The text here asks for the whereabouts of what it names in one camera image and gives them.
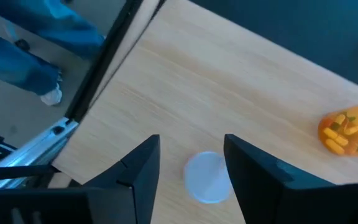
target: shoe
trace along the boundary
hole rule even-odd
[[[48,106],[57,105],[62,100],[63,93],[60,90],[59,84],[56,85],[56,89],[50,91],[49,93],[41,96],[41,101]]]

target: light wood grain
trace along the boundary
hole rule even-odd
[[[192,200],[189,157],[223,152],[234,133],[335,183],[358,182],[358,158],[317,138],[324,114],[358,104],[358,86],[186,0],[168,0],[54,166],[83,183],[151,134],[161,135],[152,223],[243,223],[236,199]]]
[[[53,175],[52,179],[48,184],[48,188],[51,189],[59,189],[59,188],[66,188],[69,186],[72,178],[69,177],[67,174],[59,172]]]
[[[143,0],[139,9],[136,12],[130,26],[128,27],[125,36],[122,38],[119,47],[114,54],[114,57],[111,60],[111,63],[101,80],[96,93],[93,96],[92,102],[89,104],[89,107],[93,105],[99,94],[102,92],[103,88],[107,85],[108,81],[115,74],[120,64],[124,61],[127,54],[131,51],[140,35],[149,24],[159,0]]]

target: orange bag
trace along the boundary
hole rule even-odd
[[[331,152],[358,156],[358,105],[326,115],[320,121],[318,134]]]

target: dark blue floor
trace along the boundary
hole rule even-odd
[[[192,0],[358,84],[358,0]]]

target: person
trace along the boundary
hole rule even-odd
[[[34,92],[52,106],[62,99],[58,76],[57,67],[0,37],[0,80]]]
[[[0,0],[0,16],[91,60],[104,36],[59,0]]]
[[[59,0],[0,0],[0,16],[91,60],[104,41],[95,26]],[[59,69],[0,37],[0,80],[34,92],[49,106],[61,102]]]

